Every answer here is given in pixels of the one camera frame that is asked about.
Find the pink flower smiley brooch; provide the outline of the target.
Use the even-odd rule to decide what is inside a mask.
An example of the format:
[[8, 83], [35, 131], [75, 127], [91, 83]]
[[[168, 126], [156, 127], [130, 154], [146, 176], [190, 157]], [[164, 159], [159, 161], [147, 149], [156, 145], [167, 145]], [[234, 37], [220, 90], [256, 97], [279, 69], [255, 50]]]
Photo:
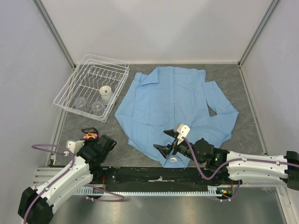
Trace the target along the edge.
[[97, 139], [98, 135], [96, 133], [87, 133], [84, 135], [84, 139]]

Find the light blue button shirt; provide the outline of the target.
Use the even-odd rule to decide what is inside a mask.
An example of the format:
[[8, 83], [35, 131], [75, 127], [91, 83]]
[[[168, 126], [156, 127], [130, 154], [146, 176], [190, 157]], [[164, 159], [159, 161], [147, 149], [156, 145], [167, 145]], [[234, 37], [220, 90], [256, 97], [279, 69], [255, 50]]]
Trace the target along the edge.
[[182, 123], [190, 128], [189, 142], [205, 139], [220, 147], [231, 138], [238, 111], [216, 82], [206, 81], [204, 70], [167, 66], [136, 73], [115, 117], [129, 145], [165, 168], [185, 168], [186, 156], [164, 158], [155, 149], [173, 142], [165, 130]]

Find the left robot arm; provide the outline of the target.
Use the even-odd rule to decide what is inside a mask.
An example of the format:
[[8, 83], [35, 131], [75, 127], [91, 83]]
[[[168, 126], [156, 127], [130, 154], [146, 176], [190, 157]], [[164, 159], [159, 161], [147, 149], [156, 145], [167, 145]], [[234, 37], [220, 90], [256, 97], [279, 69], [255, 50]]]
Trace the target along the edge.
[[71, 161], [46, 183], [26, 188], [21, 196], [18, 215], [25, 224], [48, 224], [58, 208], [80, 188], [103, 179], [102, 163], [117, 142], [107, 136], [68, 141], [64, 148]]

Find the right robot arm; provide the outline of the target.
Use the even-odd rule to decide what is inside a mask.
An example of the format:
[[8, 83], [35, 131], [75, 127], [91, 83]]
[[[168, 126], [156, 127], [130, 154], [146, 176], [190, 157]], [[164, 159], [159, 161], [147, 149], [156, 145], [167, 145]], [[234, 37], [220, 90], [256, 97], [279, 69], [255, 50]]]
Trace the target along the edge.
[[167, 158], [177, 153], [191, 159], [198, 168], [199, 175], [206, 181], [218, 183], [261, 182], [285, 183], [292, 190], [299, 189], [299, 154], [287, 151], [284, 155], [264, 156], [241, 154], [216, 148], [204, 138], [194, 144], [187, 140], [188, 126], [165, 130], [174, 141], [166, 146], [154, 144], [160, 154]]

